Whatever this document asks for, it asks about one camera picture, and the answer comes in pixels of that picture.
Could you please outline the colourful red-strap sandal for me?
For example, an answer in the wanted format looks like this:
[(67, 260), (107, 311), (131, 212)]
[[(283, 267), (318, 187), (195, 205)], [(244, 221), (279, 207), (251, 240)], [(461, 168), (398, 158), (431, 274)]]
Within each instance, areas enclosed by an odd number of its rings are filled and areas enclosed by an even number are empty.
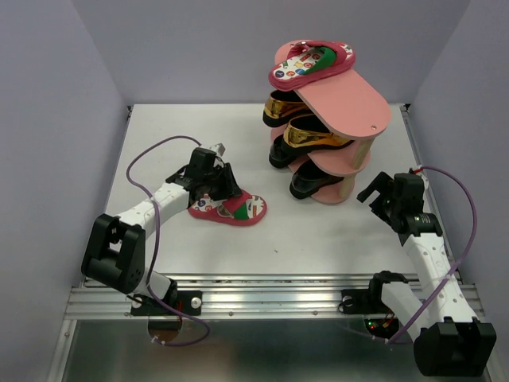
[(240, 197), (214, 201), (205, 195), (188, 208), (188, 213), (200, 220), (230, 226), (250, 227), (257, 224), (267, 213), (266, 201), (258, 195), (242, 190)]

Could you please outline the black patent loafer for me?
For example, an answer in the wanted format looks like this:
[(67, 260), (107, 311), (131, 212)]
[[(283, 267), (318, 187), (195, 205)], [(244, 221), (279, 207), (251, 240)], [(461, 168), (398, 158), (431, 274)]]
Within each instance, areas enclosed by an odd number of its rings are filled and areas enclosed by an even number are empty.
[(288, 144), (280, 135), (270, 147), (269, 162), (274, 168), (282, 169), (295, 162), (300, 156), (298, 150)]
[(302, 200), (311, 197), (321, 188), (335, 185), (343, 179), (343, 177), (324, 172), (312, 160), (308, 160), (293, 174), (289, 191), (296, 199)]

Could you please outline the gold metallic loafer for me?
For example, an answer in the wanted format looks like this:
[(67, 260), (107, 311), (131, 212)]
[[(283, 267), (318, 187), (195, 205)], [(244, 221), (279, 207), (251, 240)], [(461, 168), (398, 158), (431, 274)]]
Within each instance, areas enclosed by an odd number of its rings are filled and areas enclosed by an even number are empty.
[(274, 90), (267, 99), (262, 121), (272, 128), (286, 125), (291, 119), (310, 114), (311, 110), (294, 91)]
[(315, 150), (340, 150), (353, 142), (332, 133), (315, 115), (301, 115), (288, 122), (281, 147), (286, 154), (298, 156)]

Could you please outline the upturned pink sole sandal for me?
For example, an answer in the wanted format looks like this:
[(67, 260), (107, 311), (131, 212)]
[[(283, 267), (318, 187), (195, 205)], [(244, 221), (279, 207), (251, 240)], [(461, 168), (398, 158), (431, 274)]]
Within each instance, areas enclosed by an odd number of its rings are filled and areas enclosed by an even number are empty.
[(270, 70), (268, 80), (275, 89), (289, 92), (346, 72), (355, 62), (354, 49), (341, 41), (298, 41)]

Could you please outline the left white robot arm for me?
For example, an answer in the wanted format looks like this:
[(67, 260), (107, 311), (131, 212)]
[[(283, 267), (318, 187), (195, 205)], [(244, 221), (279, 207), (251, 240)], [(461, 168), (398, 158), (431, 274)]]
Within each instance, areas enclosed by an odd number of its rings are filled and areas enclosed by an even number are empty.
[(123, 294), (150, 298), (158, 313), (171, 312), (177, 304), (177, 283), (146, 266), (146, 240), (205, 195), (220, 201), (242, 195), (231, 166), (222, 161), (223, 152), (221, 143), (197, 147), (189, 164), (167, 178), (153, 195), (117, 216), (97, 217), (82, 274)]

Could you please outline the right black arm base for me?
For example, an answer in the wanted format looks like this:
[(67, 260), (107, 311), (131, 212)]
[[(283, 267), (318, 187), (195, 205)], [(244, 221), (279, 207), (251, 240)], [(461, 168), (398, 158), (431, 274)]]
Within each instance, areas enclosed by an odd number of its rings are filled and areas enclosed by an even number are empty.
[(398, 291), (411, 292), (408, 280), (403, 274), (391, 271), (380, 271), (375, 273), (368, 283), (366, 289), (343, 289), (341, 301), (337, 310), (343, 314), (389, 314), (395, 302), (389, 306), (383, 301), (383, 291), (389, 287), (398, 288)]

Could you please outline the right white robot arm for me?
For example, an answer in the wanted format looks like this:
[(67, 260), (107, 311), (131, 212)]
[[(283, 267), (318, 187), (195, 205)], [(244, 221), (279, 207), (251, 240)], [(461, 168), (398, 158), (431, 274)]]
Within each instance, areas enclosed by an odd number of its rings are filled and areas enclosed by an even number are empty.
[(481, 376), (496, 342), (492, 324), (482, 322), (463, 295), (450, 263), (441, 225), (424, 212), (425, 182), (419, 170), (381, 172), (361, 191), (365, 202), (373, 193), (371, 211), (398, 235), (409, 256), (425, 297), (414, 294), (403, 275), (381, 271), (366, 291), (367, 304), (388, 310), (401, 326), (386, 340), (396, 344), (404, 335), (413, 342), (414, 360), (424, 376)]

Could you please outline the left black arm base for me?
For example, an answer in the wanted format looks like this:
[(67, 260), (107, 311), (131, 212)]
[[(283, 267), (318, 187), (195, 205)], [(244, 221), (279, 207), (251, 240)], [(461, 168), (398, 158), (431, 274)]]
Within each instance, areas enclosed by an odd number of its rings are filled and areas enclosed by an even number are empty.
[[(174, 313), (151, 297), (135, 294), (134, 296), (127, 296), (127, 298), (131, 303), (130, 314), (134, 317), (175, 316)], [(179, 290), (175, 299), (172, 300), (171, 307), (190, 316), (200, 316), (202, 300), (203, 292), (201, 290)]]

